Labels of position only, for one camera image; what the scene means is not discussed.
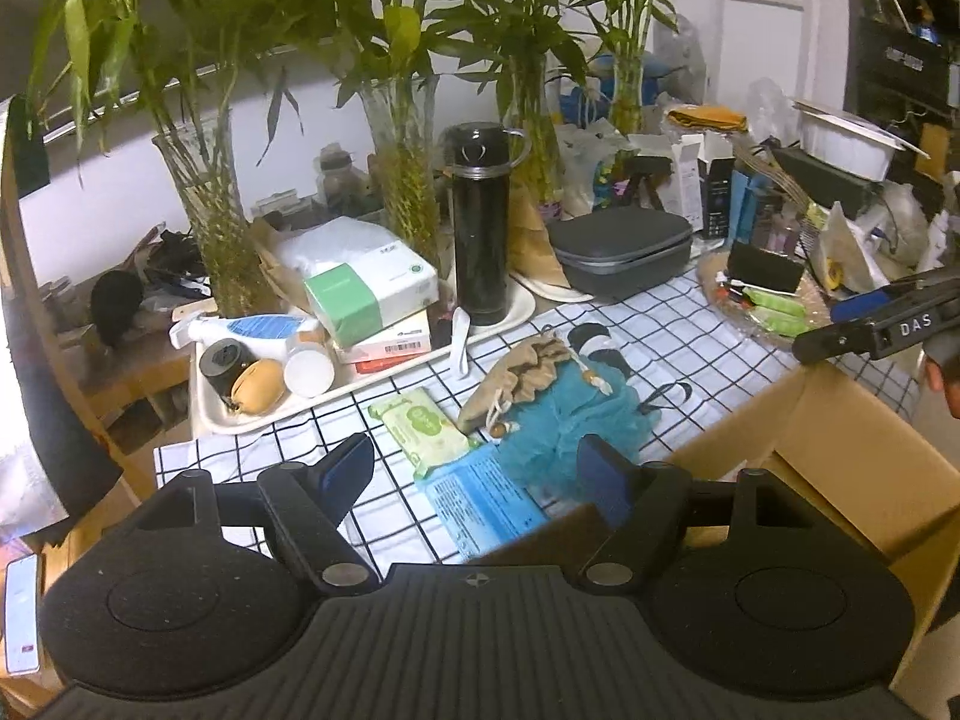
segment human hand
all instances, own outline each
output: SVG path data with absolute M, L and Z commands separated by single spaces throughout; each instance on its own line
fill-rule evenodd
M 934 392 L 942 392 L 947 399 L 947 408 L 956 419 L 960 419 L 960 381 L 947 381 L 940 366 L 926 358 L 926 382 Z

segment barcode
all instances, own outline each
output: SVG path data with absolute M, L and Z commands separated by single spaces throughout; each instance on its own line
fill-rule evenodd
M 384 346 L 383 350 L 389 354 L 394 352 L 412 352 L 423 346 L 419 341 L 410 341 L 410 343 L 395 343 L 393 346 Z

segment glass vase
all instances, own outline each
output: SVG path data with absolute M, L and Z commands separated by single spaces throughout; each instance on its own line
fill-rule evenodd
M 643 124 L 643 52 L 613 55 L 613 102 L 610 123 L 621 135 L 640 132 Z
M 154 138 L 200 247 L 221 317 L 277 310 L 240 204 L 229 111 L 167 129 Z
M 440 206 L 430 163 L 436 93 L 435 76 L 376 81 L 360 90 L 376 150 L 387 226 L 434 268 L 440 264 Z
M 530 156 L 511 173 L 515 190 L 525 191 L 544 220 L 560 218 L 563 195 L 560 148 L 546 103 L 546 57 L 530 55 L 510 60 L 514 98 L 506 117 L 508 127 L 524 130 L 530 138 Z M 517 151 L 522 143 L 512 139 Z

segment smartphone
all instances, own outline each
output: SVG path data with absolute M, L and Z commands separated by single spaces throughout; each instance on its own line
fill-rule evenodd
M 40 598 L 40 555 L 27 555 L 7 566 L 4 592 L 4 649 L 12 677 L 40 671 L 37 600 Z

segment black thermos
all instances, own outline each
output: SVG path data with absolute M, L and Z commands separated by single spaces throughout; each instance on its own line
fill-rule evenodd
M 446 132 L 448 172 L 453 176 L 450 218 L 457 268 L 457 302 L 474 325 L 507 316 L 507 216 L 510 171 L 529 153 L 510 159 L 510 136 L 520 130 L 493 122 L 468 122 Z

